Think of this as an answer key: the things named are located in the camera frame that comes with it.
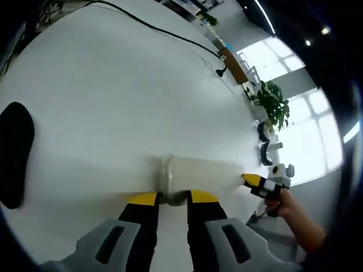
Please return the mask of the person's right hand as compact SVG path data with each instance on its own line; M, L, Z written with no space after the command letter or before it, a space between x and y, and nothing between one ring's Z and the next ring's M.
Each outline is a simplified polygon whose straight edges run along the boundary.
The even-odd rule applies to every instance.
M294 199L287 189L281 189L278 198L266 198L264 204L268 216L285 218L292 210Z

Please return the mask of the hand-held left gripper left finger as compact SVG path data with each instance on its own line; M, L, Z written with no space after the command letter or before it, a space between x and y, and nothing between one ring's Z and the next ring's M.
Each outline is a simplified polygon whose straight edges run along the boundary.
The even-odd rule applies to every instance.
M149 271L157 243L159 194L132 197L118 219L107 219L81 237L75 251L48 261L42 271Z

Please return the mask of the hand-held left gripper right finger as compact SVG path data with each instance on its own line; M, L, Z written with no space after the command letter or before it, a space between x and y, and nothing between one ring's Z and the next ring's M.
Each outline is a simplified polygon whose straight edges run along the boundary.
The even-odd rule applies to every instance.
M187 191L187 223L194 271L301 271L274 256L267 241L240 219L227 217L208 192Z

